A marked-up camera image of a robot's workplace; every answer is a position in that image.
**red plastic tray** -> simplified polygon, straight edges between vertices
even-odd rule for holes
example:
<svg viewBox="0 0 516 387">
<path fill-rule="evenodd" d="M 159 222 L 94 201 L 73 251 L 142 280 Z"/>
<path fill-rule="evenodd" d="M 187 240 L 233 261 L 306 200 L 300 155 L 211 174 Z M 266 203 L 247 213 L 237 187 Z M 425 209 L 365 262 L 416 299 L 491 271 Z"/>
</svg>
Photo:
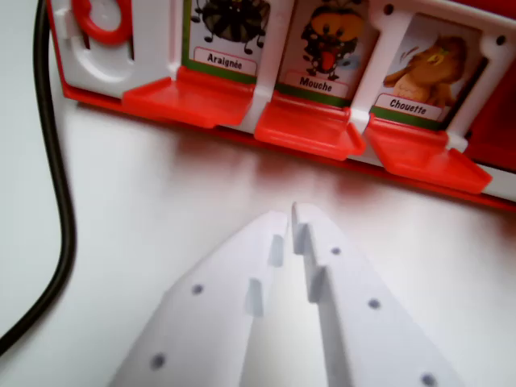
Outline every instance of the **red plastic tray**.
<svg viewBox="0 0 516 387">
<path fill-rule="evenodd" d="M 349 109 L 333 109 L 275 93 L 256 126 L 255 137 L 297 151 L 346 160 L 366 144 L 349 122 Z"/>
<path fill-rule="evenodd" d="M 387 171 L 471 194 L 481 193 L 492 177 L 456 149 L 446 149 L 447 134 L 372 117 L 366 130 Z"/>
<path fill-rule="evenodd" d="M 153 115 L 210 129 L 239 125 L 248 112 L 254 85 L 213 77 L 181 67 L 177 81 L 164 78 L 123 95 L 122 104 Z"/>
</svg>

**green stripe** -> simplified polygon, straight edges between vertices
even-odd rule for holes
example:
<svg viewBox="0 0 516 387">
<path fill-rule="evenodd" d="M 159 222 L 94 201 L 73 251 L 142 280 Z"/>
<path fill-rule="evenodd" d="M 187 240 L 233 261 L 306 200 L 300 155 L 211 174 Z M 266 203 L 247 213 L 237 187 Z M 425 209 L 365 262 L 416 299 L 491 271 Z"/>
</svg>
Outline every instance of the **green stripe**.
<svg viewBox="0 0 516 387">
<path fill-rule="evenodd" d="M 299 87 L 286 85 L 284 83 L 276 83 L 275 89 L 282 94 L 292 95 L 298 98 L 308 99 L 310 101 L 324 103 L 326 105 L 345 107 L 350 106 L 351 101 L 344 98 L 334 97 L 332 95 L 321 94 L 315 91 L 301 89 Z"/>
<path fill-rule="evenodd" d="M 185 0 L 183 6 L 183 44 L 182 44 L 182 55 L 181 63 L 188 69 L 207 73 L 216 77 L 229 79 L 231 81 L 237 81 L 245 84 L 255 84 L 256 77 L 252 75 L 236 73 L 231 70 L 221 69 L 219 67 L 210 66 L 206 63 L 197 62 L 189 58 L 189 46 L 190 46 L 190 10 L 192 9 L 192 0 Z"/>
<path fill-rule="evenodd" d="M 399 111 L 384 109 L 383 107 L 373 106 L 371 113 L 380 119 L 388 119 L 397 123 L 406 123 L 415 127 L 424 127 L 432 131 L 445 129 L 443 123 L 431 119 L 424 119 L 411 114 L 400 113 Z"/>
</svg>

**cartoon fly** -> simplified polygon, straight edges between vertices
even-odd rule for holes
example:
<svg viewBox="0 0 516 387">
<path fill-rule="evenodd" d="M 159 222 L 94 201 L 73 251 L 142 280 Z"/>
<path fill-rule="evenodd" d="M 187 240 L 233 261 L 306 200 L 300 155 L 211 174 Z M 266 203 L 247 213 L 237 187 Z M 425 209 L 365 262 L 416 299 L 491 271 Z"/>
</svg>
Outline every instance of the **cartoon fly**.
<svg viewBox="0 0 516 387">
<path fill-rule="evenodd" d="M 324 5 L 314 11 L 301 35 L 301 39 L 308 43 L 305 47 L 308 55 L 303 58 L 312 64 L 306 71 L 313 76 L 317 73 L 328 74 L 330 81 L 339 78 L 335 74 L 337 65 L 344 55 L 355 51 L 358 37 L 364 29 L 364 19 L 346 7 L 350 2 L 360 4 L 361 0 L 351 0 L 342 5 L 339 0 L 333 2 L 336 6 Z M 344 61 L 343 65 L 349 65 L 349 62 Z"/>
<path fill-rule="evenodd" d="M 243 51 L 251 55 L 248 43 L 255 39 L 256 46 L 262 48 L 260 38 L 265 36 L 271 6 L 265 0 L 206 0 L 203 7 L 196 0 L 197 15 L 191 17 L 192 22 L 202 22 L 211 33 L 204 40 L 213 42 L 213 36 L 231 42 L 244 43 Z"/>
</svg>

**white table surface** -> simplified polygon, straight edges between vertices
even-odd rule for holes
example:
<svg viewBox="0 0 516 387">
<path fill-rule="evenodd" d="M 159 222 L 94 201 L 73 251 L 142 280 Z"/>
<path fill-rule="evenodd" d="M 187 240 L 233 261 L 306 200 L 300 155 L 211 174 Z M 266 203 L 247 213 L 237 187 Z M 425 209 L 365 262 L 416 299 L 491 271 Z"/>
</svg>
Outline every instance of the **white table surface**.
<svg viewBox="0 0 516 387">
<path fill-rule="evenodd" d="M 34 14 L 35 0 L 0 14 L 0 334 L 43 290 L 60 248 L 32 80 Z M 514 386 L 514 216 L 78 106 L 63 99 L 52 63 L 77 262 L 52 312 L 0 359 L 1 386 L 106 385 L 179 276 L 293 201 L 320 206 L 352 236 L 467 386 Z M 324 385 L 322 353 L 302 261 L 288 254 L 242 386 Z"/>
</svg>

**cartoon owl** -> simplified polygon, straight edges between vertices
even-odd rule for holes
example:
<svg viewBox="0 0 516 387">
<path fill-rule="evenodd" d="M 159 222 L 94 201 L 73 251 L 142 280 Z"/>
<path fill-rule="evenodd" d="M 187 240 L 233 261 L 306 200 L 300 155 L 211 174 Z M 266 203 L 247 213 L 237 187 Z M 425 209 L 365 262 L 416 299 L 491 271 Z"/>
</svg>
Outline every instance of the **cartoon owl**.
<svg viewBox="0 0 516 387">
<path fill-rule="evenodd" d="M 468 48 L 459 36 L 439 36 L 434 45 L 415 54 L 409 64 L 384 79 L 397 97 L 439 107 L 452 106 L 456 100 L 450 85 L 464 75 Z"/>
</svg>

